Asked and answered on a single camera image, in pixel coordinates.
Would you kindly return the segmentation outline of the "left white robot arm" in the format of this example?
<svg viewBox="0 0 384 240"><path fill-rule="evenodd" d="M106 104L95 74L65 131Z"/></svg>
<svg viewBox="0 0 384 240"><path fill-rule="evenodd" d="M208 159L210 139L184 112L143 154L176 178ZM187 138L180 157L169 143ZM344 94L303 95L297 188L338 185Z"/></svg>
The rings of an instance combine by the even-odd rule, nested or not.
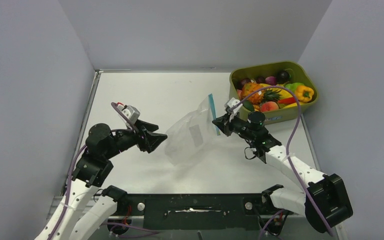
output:
<svg viewBox="0 0 384 240"><path fill-rule="evenodd" d="M65 196L45 225L38 240L87 240L104 221L127 202L127 192L110 185L101 197L84 212L94 194L113 170L111 158L137 146L152 153L168 136L158 133L158 125L138 121L138 129L114 129L98 123L88 131L82 146L69 168Z"/></svg>

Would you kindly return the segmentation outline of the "clear zip top bag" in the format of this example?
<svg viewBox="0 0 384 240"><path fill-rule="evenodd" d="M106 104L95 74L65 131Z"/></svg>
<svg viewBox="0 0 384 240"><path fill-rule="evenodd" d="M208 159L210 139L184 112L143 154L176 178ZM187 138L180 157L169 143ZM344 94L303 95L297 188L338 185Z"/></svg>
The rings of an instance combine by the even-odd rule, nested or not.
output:
<svg viewBox="0 0 384 240"><path fill-rule="evenodd" d="M187 113L165 132L164 154L173 166L194 164L198 155L221 134L212 123L215 118L214 97L209 94L196 110Z"/></svg>

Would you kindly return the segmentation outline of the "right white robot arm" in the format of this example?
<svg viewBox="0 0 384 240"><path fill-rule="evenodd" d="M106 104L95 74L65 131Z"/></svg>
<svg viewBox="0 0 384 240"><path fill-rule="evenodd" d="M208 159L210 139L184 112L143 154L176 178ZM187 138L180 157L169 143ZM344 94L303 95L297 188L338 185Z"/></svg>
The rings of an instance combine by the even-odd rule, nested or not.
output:
<svg viewBox="0 0 384 240"><path fill-rule="evenodd" d="M263 113L251 112L247 120L226 113L212 121L227 137L236 134L245 140L256 158L279 170L300 188L293 191L278 184L263 191L262 209L269 214L284 209L304 216L319 233L326 233L353 216L342 178L327 175L293 155L269 133L264 120Z"/></svg>

